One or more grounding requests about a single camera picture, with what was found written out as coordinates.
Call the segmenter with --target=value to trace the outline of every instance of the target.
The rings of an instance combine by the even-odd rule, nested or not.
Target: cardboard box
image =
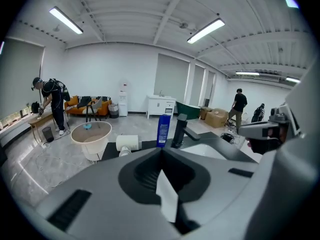
[[[228,112],[221,109],[215,108],[211,112],[208,112],[205,117],[205,123],[213,128],[224,127],[228,119]]]
[[[202,120],[206,119],[207,113],[212,111],[212,108],[207,107],[207,106],[201,106],[200,107],[200,113],[199,113],[199,117],[201,117]]]

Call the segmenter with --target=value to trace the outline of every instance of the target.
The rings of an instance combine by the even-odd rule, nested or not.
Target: fluorescent light
[[[204,36],[208,35],[212,31],[215,31],[216,29],[218,29],[224,25],[225,25],[225,23],[220,18],[218,18],[215,21],[211,22],[209,25],[200,29],[197,33],[195,33],[193,36],[191,36],[187,40],[187,42],[189,44],[193,44],[194,42],[198,41],[200,38],[203,38]]]
[[[237,75],[259,76],[258,72],[235,72]]]
[[[295,78],[292,78],[292,77],[287,77],[285,80],[290,81],[290,82],[294,82],[294,83],[300,83],[299,79],[295,79]]]
[[[55,16],[57,19],[66,24],[70,29],[72,29],[77,34],[82,34],[84,31],[78,27],[67,15],[65,15],[58,7],[53,7],[49,13]]]
[[[285,0],[285,2],[288,7],[299,8],[299,5],[295,0]]]
[[[4,48],[4,46],[5,46],[5,41],[2,41],[0,46],[0,54],[2,53],[2,49]]]

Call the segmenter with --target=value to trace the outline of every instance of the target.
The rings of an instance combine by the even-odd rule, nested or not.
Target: toilet paper roll
[[[128,147],[131,151],[140,150],[142,143],[138,135],[119,135],[115,140],[116,150],[121,151],[122,147]]]

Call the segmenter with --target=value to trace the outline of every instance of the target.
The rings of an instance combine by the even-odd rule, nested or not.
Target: black slot
[[[88,201],[91,193],[85,190],[76,190],[56,211],[48,221],[62,231],[71,225],[77,214]]]
[[[228,173],[240,175],[247,178],[251,178],[252,175],[254,174],[252,171],[241,170],[237,168],[231,168],[230,170],[228,170]]]

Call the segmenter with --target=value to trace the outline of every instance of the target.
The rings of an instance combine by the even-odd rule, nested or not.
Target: person
[[[64,97],[61,92],[61,88],[55,84],[55,81],[42,81],[41,78],[35,77],[33,79],[32,85],[35,89],[41,90],[43,96],[43,105],[39,109],[39,113],[42,114],[46,108],[51,103],[51,110],[54,120],[58,127],[55,129],[62,136],[65,133],[64,127]]]
[[[234,97],[234,102],[228,114],[228,121],[235,115],[235,128],[237,133],[238,133],[239,127],[241,126],[242,113],[247,104],[248,104],[247,98],[245,95],[242,94],[242,89],[241,88],[237,89],[236,95]]]
[[[260,107],[258,107],[254,111],[253,117],[251,119],[251,123],[261,122],[264,116],[265,116],[265,104],[262,103]]]

